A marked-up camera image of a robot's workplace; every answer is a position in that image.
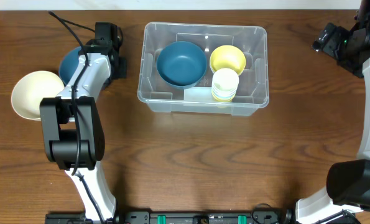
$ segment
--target gray plastic box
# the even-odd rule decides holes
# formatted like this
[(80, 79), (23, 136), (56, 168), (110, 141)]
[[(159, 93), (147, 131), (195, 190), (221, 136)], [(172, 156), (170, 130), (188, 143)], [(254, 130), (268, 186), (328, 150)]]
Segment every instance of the gray plastic box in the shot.
[[(160, 77), (156, 61), (161, 50), (172, 42), (189, 41), (204, 50), (208, 70), (196, 87), (172, 88)], [(210, 68), (211, 53), (219, 46), (233, 45), (246, 56), (236, 96), (230, 103), (213, 100)], [(145, 27), (141, 73), (137, 90), (139, 100), (155, 112), (221, 113), (250, 116), (269, 103), (267, 78), (267, 34), (261, 27), (216, 26), (151, 22)]]

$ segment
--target yellow cup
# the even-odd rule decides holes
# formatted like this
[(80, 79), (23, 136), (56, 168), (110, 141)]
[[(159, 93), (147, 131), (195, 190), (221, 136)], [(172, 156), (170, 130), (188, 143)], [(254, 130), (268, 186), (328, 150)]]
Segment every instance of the yellow cup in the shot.
[(212, 52), (210, 67), (214, 73), (221, 68), (230, 68), (241, 75), (246, 68), (246, 56), (235, 46), (223, 45)]

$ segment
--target brown wooden tabletop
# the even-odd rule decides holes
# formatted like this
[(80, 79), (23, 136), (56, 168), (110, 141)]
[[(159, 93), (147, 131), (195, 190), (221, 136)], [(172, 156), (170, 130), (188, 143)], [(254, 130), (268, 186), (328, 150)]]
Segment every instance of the brown wooden tabletop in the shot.
[[(123, 210), (251, 210), (287, 207), (325, 185), (336, 162), (355, 159), (363, 132), (364, 81), (311, 49), (328, 22), (347, 29), (355, 11), (58, 11), (93, 27), (123, 28), (127, 79), (102, 91), (103, 167)], [(261, 26), (267, 31), (270, 103), (251, 117), (153, 113), (137, 99), (148, 22)], [(73, 28), (83, 42), (93, 33)], [(0, 223), (43, 223), (78, 212), (72, 181), (47, 160), (41, 123), (11, 108), (24, 75), (57, 73), (78, 44), (46, 12), (0, 12)], [(370, 213), (358, 215), (370, 223)]]

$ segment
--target white backdrop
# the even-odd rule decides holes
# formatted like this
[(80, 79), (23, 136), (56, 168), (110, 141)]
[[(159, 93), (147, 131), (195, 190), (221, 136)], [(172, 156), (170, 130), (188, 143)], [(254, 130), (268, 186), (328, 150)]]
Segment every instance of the white backdrop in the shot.
[(359, 9), (361, 0), (0, 0), (0, 10)]

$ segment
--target stack of white cups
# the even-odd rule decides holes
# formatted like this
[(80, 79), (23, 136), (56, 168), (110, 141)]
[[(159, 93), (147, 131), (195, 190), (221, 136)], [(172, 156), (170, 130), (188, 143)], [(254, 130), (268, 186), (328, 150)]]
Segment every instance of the stack of white cups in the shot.
[(230, 68), (221, 68), (212, 78), (212, 95), (216, 101), (230, 102), (236, 95), (239, 75)]

